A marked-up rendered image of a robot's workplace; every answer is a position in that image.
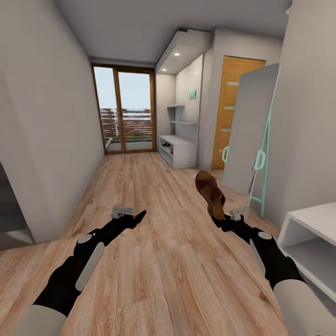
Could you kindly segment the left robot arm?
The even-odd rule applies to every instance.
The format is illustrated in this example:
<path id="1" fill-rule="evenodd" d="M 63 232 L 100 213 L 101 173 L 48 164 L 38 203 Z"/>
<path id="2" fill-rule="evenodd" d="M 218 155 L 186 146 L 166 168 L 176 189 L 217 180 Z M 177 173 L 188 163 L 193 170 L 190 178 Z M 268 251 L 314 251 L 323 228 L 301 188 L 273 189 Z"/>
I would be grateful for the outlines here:
<path id="1" fill-rule="evenodd" d="M 112 220 L 78 239 L 73 256 L 49 278 L 47 286 L 8 336 L 59 336 L 91 274 L 109 245 L 126 228 L 134 229 L 146 214 L 134 208 L 112 207 Z"/>

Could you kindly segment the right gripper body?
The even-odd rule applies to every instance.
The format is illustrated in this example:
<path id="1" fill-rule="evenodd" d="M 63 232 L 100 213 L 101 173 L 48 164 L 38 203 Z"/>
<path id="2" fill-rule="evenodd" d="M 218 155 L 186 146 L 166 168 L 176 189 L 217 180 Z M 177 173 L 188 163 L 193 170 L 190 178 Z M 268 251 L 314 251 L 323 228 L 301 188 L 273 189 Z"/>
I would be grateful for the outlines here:
<path id="1" fill-rule="evenodd" d="M 242 229 L 243 226 L 247 225 L 244 223 L 244 216 L 241 216 L 241 220 L 235 221 L 232 220 L 231 218 L 223 219 L 221 221 L 221 226 L 222 226 L 222 231 L 223 232 L 228 232 L 228 231 L 233 231 L 240 237 L 240 230 Z"/>

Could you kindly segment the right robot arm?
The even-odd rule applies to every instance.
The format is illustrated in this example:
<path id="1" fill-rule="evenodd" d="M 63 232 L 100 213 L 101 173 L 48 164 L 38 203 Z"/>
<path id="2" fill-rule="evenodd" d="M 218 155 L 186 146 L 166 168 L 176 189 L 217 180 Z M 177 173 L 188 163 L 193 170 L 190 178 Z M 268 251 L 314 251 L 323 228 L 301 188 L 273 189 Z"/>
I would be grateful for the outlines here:
<path id="1" fill-rule="evenodd" d="M 223 220 L 211 217 L 223 232 L 233 231 L 250 244 L 265 278 L 269 280 L 290 336 L 336 336 L 336 318 L 318 299 L 295 262 L 278 248 L 271 234 L 244 223 L 248 207 L 230 210 Z"/>

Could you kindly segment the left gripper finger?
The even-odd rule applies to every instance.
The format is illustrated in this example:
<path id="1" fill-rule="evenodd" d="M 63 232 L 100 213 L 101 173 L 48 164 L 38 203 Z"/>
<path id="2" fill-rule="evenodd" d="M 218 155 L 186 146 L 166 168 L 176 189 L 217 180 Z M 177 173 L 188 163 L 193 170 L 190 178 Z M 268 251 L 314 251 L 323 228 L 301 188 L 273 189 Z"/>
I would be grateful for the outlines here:
<path id="1" fill-rule="evenodd" d="M 144 210 L 140 214 L 138 214 L 135 217 L 135 224 L 140 223 L 142 221 L 143 217 L 145 216 L 145 214 L 146 214 L 146 210 Z"/>

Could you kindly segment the sandal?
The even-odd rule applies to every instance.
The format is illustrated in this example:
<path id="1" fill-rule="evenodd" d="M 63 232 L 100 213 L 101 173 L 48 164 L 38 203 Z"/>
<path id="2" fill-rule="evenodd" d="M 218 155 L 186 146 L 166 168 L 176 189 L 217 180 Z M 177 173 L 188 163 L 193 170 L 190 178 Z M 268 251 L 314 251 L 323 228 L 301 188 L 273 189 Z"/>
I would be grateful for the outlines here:
<path id="1" fill-rule="evenodd" d="M 200 171 L 196 175 L 195 184 L 199 194 L 208 203 L 207 210 L 210 217 L 214 217 L 219 221 L 223 220 L 225 215 L 223 210 L 225 196 L 221 189 L 217 186 L 215 177 L 208 171 Z"/>

